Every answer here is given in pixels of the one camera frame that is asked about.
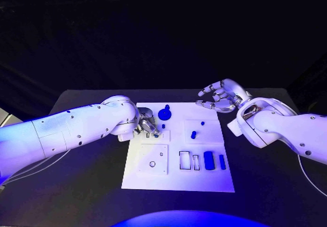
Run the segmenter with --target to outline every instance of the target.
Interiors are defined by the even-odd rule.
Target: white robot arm
[[[134,132],[160,134],[149,108],[113,96],[101,104],[71,109],[45,118],[0,128],[0,185],[29,164],[101,139],[134,138]]]
[[[237,119],[228,124],[237,136],[244,134],[260,148],[281,140],[299,155],[327,164],[326,116],[297,115],[277,99],[254,98],[231,79],[208,86],[199,96],[211,91],[215,103],[201,100],[196,104],[222,113],[240,108]]]

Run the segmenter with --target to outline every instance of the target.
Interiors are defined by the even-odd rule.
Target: white board
[[[157,114],[166,105],[170,106],[172,118],[162,121]],[[159,138],[147,137],[143,132],[130,141],[121,188],[235,192],[216,112],[195,103],[137,103],[137,107],[153,110],[163,135]],[[196,139],[191,138],[192,131],[199,132]],[[191,170],[180,169],[180,151],[189,151]],[[214,153],[215,170],[205,169],[205,151]],[[227,170],[221,168],[219,155],[225,157]]]

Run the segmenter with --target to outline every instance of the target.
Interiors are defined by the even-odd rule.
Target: white cable
[[[38,170],[35,173],[32,173],[32,174],[29,174],[29,175],[26,175],[26,176],[19,177],[19,178],[15,179],[15,180],[10,180],[9,182],[5,182],[3,184],[12,183],[13,181],[21,180],[21,179],[26,178],[28,176],[31,176],[31,175],[39,173],[42,170],[45,170],[48,167],[51,167],[51,166],[64,158],[64,156],[68,154],[68,152],[70,152],[70,150],[68,150],[67,153],[57,159],[57,161],[54,161],[44,169]]]
[[[300,162],[300,167],[301,167],[301,170],[303,170],[303,174],[304,174],[304,176],[306,176],[307,179],[309,179],[307,173],[306,173],[304,168],[303,168],[303,163],[301,163],[300,155],[299,155],[299,162]],[[314,185],[314,183],[313,183],[313,181],[312,181],[310,179],[309,179],[309,182],[312,183],[312,185],[314,186],[314,188],[320,191],[320,193],[322,193],[325,196],[327,196],[327,195],[323,193],[323,191],[317,188],[317,186]]]
[[[51,156],[49,158],[46,158],[38,165],[35,165],[32,168],[29,168],[28,170],[25,170],[23,172],[21,172],[19,174],[13,175],[9,180],[15,177],[18,177],[19,175],[25,174],[26,172],[29,172],[32,169],[35,169],[39,165],[42,165],[54,156]]]

